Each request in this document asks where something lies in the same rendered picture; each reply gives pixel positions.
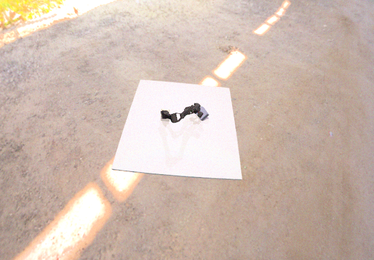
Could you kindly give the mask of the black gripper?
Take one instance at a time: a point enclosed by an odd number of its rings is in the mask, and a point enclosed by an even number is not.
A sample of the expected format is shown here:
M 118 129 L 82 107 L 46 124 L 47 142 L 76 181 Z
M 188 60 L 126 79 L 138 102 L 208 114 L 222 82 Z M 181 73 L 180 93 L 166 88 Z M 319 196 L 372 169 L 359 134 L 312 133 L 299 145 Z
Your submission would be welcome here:
M 202 112 L 193 112 L 194 114 L 198 113 L 198 117 L 201 118 L 203 113 Z

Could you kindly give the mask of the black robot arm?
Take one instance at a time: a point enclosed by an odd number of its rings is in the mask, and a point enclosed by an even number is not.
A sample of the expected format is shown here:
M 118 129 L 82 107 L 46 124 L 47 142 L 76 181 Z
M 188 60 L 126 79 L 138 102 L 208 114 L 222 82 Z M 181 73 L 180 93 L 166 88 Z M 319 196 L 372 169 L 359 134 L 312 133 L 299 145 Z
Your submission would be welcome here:
M 173 113 L 169 114 L 167 110 L 160 111 L 162 119 L 170 119 L 172 123 L 180 122 L 181 119 L 184 119 L 186 115 L 193 114 L 193 112 L 200 112 L 201 105 L 199 103 L 194 103 L 194 107 L 188 106 L 184 109 L 182 113 Z M 177 119 L 176 114 L 180 114 L 180 119 Z

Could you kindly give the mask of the grey sloped panel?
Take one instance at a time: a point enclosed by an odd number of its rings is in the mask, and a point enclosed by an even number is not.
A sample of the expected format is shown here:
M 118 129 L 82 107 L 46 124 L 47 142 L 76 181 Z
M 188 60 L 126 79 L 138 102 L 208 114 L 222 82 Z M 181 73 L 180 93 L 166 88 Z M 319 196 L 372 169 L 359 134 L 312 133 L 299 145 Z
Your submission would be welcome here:
M 202 117 L 199 118 L 201 121 L 204 121 L 204 120 L 208 119 L 209 114 L 203 106 L 200 107 L 200 112 L 203 113 Z

